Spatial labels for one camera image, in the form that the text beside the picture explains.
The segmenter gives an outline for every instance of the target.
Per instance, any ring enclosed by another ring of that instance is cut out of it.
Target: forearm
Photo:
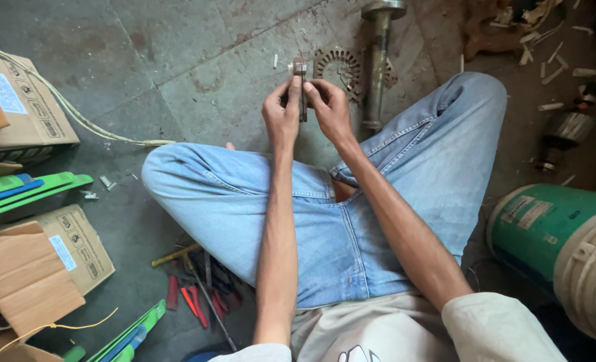
[[[266,222],[257,266],[254,344],[289,345],[298,294],[298,253],[292,207],[293,152],[273,159]]]
[[[453,298],[470,294],[455,258],[403,197],[365,156],[355,139],[337,145],[410,280],[439,310]]]

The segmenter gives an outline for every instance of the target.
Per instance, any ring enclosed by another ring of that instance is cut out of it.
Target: white bucket
[[[553,288],[573,324],[596,339],[596,215],[560,250]]]

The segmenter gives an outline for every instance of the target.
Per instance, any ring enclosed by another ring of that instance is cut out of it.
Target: printed graphic on t-shirt
[[[380,359],[378,359],[374,352],[370,350],[369,360],[367,360],[363,348],[361,346],[356,346],[350,349],[347,353],[342,352],[338,362],[380,362]]]

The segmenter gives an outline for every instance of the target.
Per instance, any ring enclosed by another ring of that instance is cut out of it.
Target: t-shirt sleeve
[[[249,346],[236,353],[212,358],[210,362],[292,362],[289,347],[280,343],[263,343]]]
[[[474,293],[441,311],[462,362],[566,361],[537,318],[514,298]]]

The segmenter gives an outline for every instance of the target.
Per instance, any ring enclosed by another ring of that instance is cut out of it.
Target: person
[[[179,143],[143,165],[164,209],[256,287],[253,345],[213,361],[565,361],[525,306],[474,293],[459,267],[503,85],[457,74],[360,144],[345,92],[303,87],[342,158],[329,173],[294,161],[298,77],[262,105],[271,155]]]

